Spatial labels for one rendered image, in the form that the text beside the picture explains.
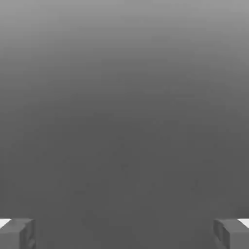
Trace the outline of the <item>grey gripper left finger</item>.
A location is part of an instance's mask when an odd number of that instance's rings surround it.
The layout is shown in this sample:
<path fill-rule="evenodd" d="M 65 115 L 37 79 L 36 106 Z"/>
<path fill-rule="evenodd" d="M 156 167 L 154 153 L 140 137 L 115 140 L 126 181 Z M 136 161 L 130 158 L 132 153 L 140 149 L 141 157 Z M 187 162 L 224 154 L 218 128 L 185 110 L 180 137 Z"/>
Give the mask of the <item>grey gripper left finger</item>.
<path fill-rule="evenodd" d="M 32 218 L 0 218 L 0 249 L 36 249 Z"/>

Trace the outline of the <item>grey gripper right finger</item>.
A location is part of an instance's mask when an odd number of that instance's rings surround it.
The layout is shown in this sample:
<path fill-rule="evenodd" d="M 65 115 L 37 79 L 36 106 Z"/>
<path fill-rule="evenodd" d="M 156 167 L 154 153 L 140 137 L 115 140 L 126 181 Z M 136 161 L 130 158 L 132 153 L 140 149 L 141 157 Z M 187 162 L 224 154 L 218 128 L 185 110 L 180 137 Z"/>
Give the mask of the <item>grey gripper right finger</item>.
<path fill-rule="evenodd" d="M 217 249 L 249 249 L 249 218 L 215 219 L 213 234 Z"/>

